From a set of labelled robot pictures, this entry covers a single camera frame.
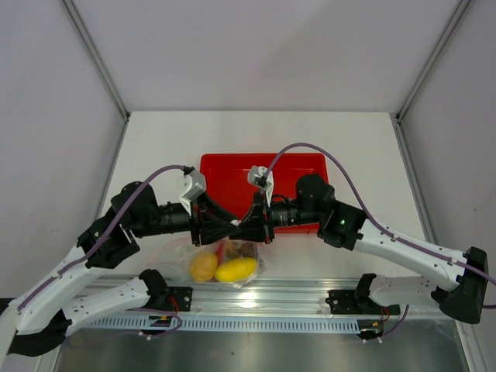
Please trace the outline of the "red chili pepper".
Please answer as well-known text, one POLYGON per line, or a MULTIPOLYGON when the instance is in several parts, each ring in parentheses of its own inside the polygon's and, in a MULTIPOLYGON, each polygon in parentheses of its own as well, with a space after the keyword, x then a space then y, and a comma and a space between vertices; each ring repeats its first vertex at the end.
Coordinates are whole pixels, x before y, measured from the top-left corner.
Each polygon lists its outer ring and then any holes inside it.
POLYGON ((220 240, 215 245, 215 255, 217 257, 218 264, 220 264, 221 262, 223 262, 223 260, 224 260, 224 253, 225 253, 225 241, 224 240, 220 240))

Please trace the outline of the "purple sweet potato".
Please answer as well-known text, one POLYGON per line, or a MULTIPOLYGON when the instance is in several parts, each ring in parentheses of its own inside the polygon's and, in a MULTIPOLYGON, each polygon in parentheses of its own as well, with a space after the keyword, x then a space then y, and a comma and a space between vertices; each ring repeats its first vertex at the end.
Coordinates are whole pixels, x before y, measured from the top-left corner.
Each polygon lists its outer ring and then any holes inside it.
POLYGON ((257 244, 250 241, 228 240, 224 246, 224 257, 228 260, 237 258, 257 258, 257 244))

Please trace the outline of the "yellow lemon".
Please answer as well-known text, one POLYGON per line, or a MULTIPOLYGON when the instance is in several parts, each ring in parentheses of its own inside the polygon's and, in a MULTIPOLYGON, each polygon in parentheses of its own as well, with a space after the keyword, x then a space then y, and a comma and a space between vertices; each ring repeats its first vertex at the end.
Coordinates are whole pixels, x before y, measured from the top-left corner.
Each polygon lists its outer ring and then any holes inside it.
POLYGON ((212 252, 198 253, 189 264, 189 274, 194 282, 210 281, 215 274, 218 260, 212 252))
POLYGON ((219 265, 214 278, 218 282, 232 283, 252 277, 258 268, 257 260, 252 257, 239 257, 219 265))

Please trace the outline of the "clear pink-dotted zip bag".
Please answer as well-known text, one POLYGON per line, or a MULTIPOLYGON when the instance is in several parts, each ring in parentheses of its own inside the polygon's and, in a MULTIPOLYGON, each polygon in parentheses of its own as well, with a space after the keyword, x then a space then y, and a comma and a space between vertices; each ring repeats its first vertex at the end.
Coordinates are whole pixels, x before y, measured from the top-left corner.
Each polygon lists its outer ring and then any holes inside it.
POLYGON ((154 252, 146 266, 175 282, 241 288, 272 268, 273 254, 261 243, 221 239, 194 246, 175 239, 154 252))

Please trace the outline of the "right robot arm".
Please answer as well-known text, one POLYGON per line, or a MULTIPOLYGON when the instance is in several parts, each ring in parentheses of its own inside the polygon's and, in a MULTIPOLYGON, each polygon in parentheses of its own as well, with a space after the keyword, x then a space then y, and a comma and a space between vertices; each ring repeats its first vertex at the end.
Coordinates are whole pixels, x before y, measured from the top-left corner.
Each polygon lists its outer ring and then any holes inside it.
POLYGON ((380 257, 414 272, 412 277, 391 280, 363 275, 353 295, 360 311, 389 305, 436 306, 457 321, 480 322, 489 281, 487 254, 482 249, 454 250, 403 236, 364 208, 338 201, 334 187, 317 174, 300 177, 296 198, 286 202, 273 201, 269 177, 250 174, 247 180, 259 191, 238 224, 237 239, 269 243, 276 228, 316 223, 317 236, 324 243, 380 257))

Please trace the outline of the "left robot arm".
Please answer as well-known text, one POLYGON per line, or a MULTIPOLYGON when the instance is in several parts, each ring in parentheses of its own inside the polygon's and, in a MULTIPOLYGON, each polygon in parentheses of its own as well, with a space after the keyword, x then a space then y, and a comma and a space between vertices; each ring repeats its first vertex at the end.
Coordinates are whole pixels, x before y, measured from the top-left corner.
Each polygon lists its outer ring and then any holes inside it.
POLYGON ((83 298, 79 293, 138 253, 141 237, 190 232, 197 245, 214 243, 237 232, 236 220, 202 189, 187 191, 179 203, 159 205, 150 185, 126 185, 112 198, 106 214, 77 238, 69 254, 34 289, 1 300, 2 313, 12 309, 17 314, 13 331, 1 333, 2 351, 41 356, 108 315, 134 308, 167 309, 170 288, 153 269, 112 290, 83 298))

